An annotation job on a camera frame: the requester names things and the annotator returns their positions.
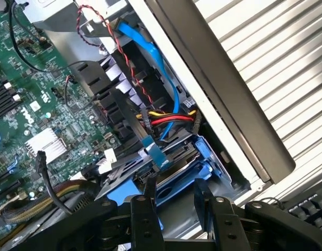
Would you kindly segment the green Dell motherboard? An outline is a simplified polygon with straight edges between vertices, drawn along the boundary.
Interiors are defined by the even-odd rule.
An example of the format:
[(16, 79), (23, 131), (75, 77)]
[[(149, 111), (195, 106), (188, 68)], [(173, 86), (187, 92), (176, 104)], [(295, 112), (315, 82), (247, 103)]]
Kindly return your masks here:
[[(0, 212), (8, 203), (33, 201), (45, 192), (35, 171), (35, 157), (25, 147), (44, 129), (52, 128), (68, 149), (48, 164), (54, 185), (100, 159), (105, 149), (120, 145), (110, 126), (98, 120), (92, 105), (78, 112), (65, 105), (68, 75), (73, 77), (68, 84), (68, 104), (81, 108), (90, 97), (45, 33), (31, 25), (19, 7), (13, 21), (0, 13), (0, 84), (9, 81), (15, 91), (12, 97), (20, 102), (0, 118), (0, 191), (21, 181), (20, 187), (0, 200)], [(14, 228), (0, 216), (0, 239)]]

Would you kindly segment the black RAM slot white latch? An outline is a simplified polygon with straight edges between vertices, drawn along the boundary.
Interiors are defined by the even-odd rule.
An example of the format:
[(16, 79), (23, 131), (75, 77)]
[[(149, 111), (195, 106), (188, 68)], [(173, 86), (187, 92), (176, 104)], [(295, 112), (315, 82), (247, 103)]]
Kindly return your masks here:
[(20, 102), (16, 101), (12, 96), (0, 97), (0, 118), (18, 107), (19, 104)]
[(15, 91), (9, 81), (0, 84), (0, 101), (10, 98), (14, 93)]

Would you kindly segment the black plastic fan shroud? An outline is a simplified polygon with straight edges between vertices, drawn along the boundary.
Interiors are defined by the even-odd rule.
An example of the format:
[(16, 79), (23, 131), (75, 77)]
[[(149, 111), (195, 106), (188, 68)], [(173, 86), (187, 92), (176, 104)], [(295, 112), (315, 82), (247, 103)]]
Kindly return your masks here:
[(138, 141), (137, 136), (120, 111), (116, 99), (111, 94), (113, 88), (122, 92), (120, 97), (125, 98), (125, 103), (131, 105), (131, 109), (139, 109), (143, 104), (135, 87), (132, 85), (121, 68), (110, 61), (93, 62), (87, 61), (77, 68), (82, 81), (87, 89), (96, 97), (93, 101), (93, 110), (98, 120), (110, 126), (112, 133), (121, 142), (129, 140)]

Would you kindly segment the black keyboard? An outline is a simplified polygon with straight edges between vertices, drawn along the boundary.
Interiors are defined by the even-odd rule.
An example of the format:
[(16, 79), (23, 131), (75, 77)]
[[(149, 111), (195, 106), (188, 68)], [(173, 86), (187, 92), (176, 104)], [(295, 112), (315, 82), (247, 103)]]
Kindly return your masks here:
[(314, 194), (286, 210), (289, 214), (322, 230), (322, 195)]

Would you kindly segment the black expansion slot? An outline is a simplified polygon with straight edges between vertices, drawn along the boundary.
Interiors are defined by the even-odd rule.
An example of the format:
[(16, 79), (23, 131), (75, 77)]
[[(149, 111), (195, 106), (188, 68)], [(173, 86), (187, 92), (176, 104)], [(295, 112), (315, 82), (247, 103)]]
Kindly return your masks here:
[(2, 200), (3, 198), (5, 198), (10, 192), (14, 191), (15, 189), (17, 189), (20, 186), (21, 186), (21, 181), (20, 180), (16, 180), (15, 182), (13, 182), (7, 188), (2, 189), (0, 191), (0, 200)]

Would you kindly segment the white and black PC case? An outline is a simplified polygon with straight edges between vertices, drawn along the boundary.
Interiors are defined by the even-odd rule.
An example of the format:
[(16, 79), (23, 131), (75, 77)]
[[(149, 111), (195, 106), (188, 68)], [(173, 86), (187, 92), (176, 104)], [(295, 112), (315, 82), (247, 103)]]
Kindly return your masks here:
[[(208, 187), (240, 208), (249, 194), (289, 175), (295, 162), (194, 2), (126, 1), (131, 10), (112, 21), (94, 10), (115, 42), (112, 53), (100, 45), (99, 60), (69, 63), (54, 46), (90, 99), (93, 95), (77, 71), (87, 61), (116, 63), (135, 87), (143, 102), (137, 110), (125, 103), (121, 91), (110, 90), (138, 138), (123, 143), (115, 135), (120, 145), (111, 148), (117, 161), (138, 154), (166, 167), (169, 160), (162, 150), (177, 136), (202, 136), (231, 178), (214, 175), (205, 180)], [(21, 9), (15, 0), (0, 0), (0, 13), (8, 14), (9, 21), (16, 7)], [(55, 185), (46, 153), (38, 151), (34, 167), (46, 190), (33, 201), (18, 199), (2, 208), (1, 218), (15, 228), (0, 239), (0, 251), (9, 251), (98, 199), (109, 199), (97, 198), (112, 171), (104, 151), (100, 159)], [(117, 251), (216, 251), (195, 210), (194, 182), (160, 206), (156, 202), (156, 214), (163, 246), (137, 250), (125, 243)]]

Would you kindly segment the silver finned chipset heatsink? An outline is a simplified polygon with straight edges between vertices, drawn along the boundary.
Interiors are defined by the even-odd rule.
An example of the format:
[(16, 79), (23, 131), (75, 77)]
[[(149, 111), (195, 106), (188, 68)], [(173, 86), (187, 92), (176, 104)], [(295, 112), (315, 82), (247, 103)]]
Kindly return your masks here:
[(68, 150), (64, 141), (56, 135), (52, 128), (46, 128), (33, 136), (25, 143), (25, 147), (33, 157), (36, 157), (38, 151), (45, 152), (48, 164)]

